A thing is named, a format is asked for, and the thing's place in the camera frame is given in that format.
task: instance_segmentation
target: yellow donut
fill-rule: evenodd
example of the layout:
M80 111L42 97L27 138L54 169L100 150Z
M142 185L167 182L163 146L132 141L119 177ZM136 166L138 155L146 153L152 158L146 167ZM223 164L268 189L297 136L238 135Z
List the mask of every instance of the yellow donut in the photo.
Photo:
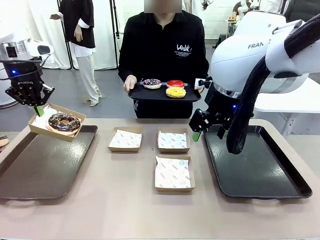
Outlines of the yellow donut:
M165 91L166 95L173 99L182 99L187 94L186 90L182 87L172 86Z

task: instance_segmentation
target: shirt collar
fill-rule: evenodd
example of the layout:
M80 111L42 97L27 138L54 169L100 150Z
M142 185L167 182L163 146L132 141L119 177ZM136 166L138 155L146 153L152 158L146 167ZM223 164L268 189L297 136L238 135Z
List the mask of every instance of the shirt collar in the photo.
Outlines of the shirt collar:
M176 13L173 18L172 23L185 23L187 20L186 20L184 12L185 11L182 11L180 13ZM157 21L155 20L153 13L146 13L145 14L144 24L146 24L146 25L158 24Z

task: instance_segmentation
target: tray rim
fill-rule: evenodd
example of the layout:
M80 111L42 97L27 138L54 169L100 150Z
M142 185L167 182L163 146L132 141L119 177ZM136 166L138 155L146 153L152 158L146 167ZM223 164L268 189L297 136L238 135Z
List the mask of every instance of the tray rim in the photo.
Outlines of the tray rim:
M82 128L81 128L81 130L83 130L83 129L86 128L86 127L94 127L94 129L93 129L94 131L87 132L87 133L92 133L92 134L93 134L93 137L92 137L92 139L90 140L90 143L89 143L89 145L88 145L88 150L89 150L92 142L93 142L94 139L95 139L95 136L96 136L96 133L97 133L99 127L98 127L97 125L83 125ZM28 146L35 140L35 138L39 135L38 133L34 133L34 132L32 132L32 131L29 131L29 132L23 137L23 139L22 139L17 145L14 146L14 148L8 153L8 155L6 155L6 156L4 157L3 161L0 162L0 167L1 167L2 164L4 164L4 163L6 162L6 158L7 158L7 157L18 147L18 145L19 145L20 143L22 143L22 141L23 141L26 137L28 137L30 134L31 134L31 135L35 135L35 136L34 136L34 138L31 140L31 142L27 145L27 147L28 147ZM38 201L38 200L59 200L59 199L63 198L66 194L68 194L68 192L70 191L71 187L73 186L73 184L74 184L74 182L75 182L75 179L76 179L76 177L77 177L78 171L79 171L79 169L80 169L80 167L81 167L81 165L82 165L82 163L83 163L83 161L84 161L84 159L85 159L85 157L86 157L86 155L87 155L88 150L87 150L87 151L85 152L85 154L83 155L83 159L82 159L82 161L81 161L81 164L79 165L79 167L78 167L78 169L77 169L77 171L76 171L76 173L75 173L75 175L74 175L74 178L73 178L73 180L72 180L72 182L71 182L68 190L67 190L64 194L59 195L59 196L57 195L56 197L2 197L2 196L0 196L0 200L26 202L26 201Z
M303 178L303 176L300 174L300 172L297 170L297 168L292 164L292 162L290 161L289 157L284 153L284 151L282 150L282 148L276 143L276 141L273 139L273 137L271 136L271 134L269 134L268 130L266 129L266 127L262 126L262 125L249 125L249 128L261 128L263 129L268 135L269 137L274 141L274 143L280 148L281 152L283 155L286 156L286 158L288 159L288 161L290 162L291 166L296 170L296 172L299 174L299 176L302 178L302 180L305 182L305 186L308 187L308 189L310 189L310 194L307 195L307 196L266 196L266 197L259 197L259 196L247 196L247 195L242 195L242 196L234 196L232 194L229 194L227 193L221 186L221 183L220 183L220 178L219 178L219 173L217 172L216 170L216 165L214 163L214 160L213 160L213 155L212 155L212 152L209 150L209 145L208 145L208 140L207 140L207 135L206 133L215 133L215 131L209 131L209 128L206 128L204 131L203 131L203 135L204 135L204 138L205 138L205 143L207 145L207 148L208 148L208 152L210 154L210 158L211 158L211 162L212 162L212 166L213 166L213 169L214 169L214 173L215 173L215 177L216 177L216 180L218 182L218 185L219 185L219 188L221 190L221 192L229 197L229 198L234 198L234 199L257 199L257 200L287 200L287 199L307 199L307 198L310 198L312 195L313 195L313 191L311 189L311 187L309 186L309 184L307 183L307 181Z
M136 83L136 85L143 85L143 82L142 81L139 81L139 82L137 82ZM166 82L162 82L161 83L161 88L163 88L163 87L167 87L167 83ZM184 84L184 86L185 87L192 87L190 84L188 84L188 83L185 83ZM131 95L132 95L132 92L134 91L135 89L132 89L132 90L130 90L129 92L128 92L128 97L129 98L131 98L131 99L133 99L133 100L135 100L135 101L163 101L163 102L181 102L181 103L196 103L196 102L198 102L199 100L201 100L202 99L202 96L201 96L201 94L199 93L199 91L197 91L197 90L193 90L193 92L194 92L194 94L195 94L195 96L198 98L197 100L195 100L195 101L190 101L190 100L185 100L185 99L174 99L174 98L165 98L165 99L141 99L141 98L136 98L136 97L132 97Z

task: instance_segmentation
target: black serving tray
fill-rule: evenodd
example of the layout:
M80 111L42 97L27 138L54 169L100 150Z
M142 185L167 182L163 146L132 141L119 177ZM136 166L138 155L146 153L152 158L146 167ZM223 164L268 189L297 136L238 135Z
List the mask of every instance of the black serving tray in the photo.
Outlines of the black serving tray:
M147 101L171 101L171 102L185 102L194 103L201 99L199 91L195 90L191 85L185 84L184 89L186 95L181 99L174 99L166 95L167 83L163 82L162 86L157 90L144 88L142 82L138 82L134 89L132 89L128 96L133 100L147 100Z
M250 199L304 199L312 190L262 126L249 126L239 155L228 152L219 127L204 131L221 191L228 197Z
M0 199L59 199L70 190L97 132L83 125L72 142L30 132L0 164Z

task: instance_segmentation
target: black pants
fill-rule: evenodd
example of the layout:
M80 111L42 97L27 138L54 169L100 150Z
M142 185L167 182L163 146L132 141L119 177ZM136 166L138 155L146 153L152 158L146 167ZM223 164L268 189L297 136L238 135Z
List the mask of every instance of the black pants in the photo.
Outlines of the black pants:
M189 119L193 107L192 103L174 101L134 101L138 119Z

